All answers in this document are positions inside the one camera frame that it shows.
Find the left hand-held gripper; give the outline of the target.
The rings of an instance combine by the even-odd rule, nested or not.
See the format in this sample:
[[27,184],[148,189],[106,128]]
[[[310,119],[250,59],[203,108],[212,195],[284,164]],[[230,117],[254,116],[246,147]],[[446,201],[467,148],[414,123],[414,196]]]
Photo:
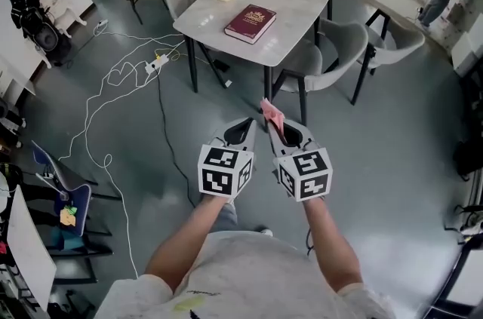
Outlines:
[[198,157],[200,193],[230,199],[238,196],[252,177],[256,135],[257,121],[252,117],[236,119],[215,131]]

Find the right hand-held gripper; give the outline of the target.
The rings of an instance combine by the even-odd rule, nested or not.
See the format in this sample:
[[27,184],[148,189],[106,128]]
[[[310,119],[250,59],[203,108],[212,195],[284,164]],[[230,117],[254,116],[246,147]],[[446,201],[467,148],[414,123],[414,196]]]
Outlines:
[[278,183],[296,202],[324,197],[330,192],[333,167],[322,148],[303,124],[285,121],[280,131],[269,121],[268,133]]

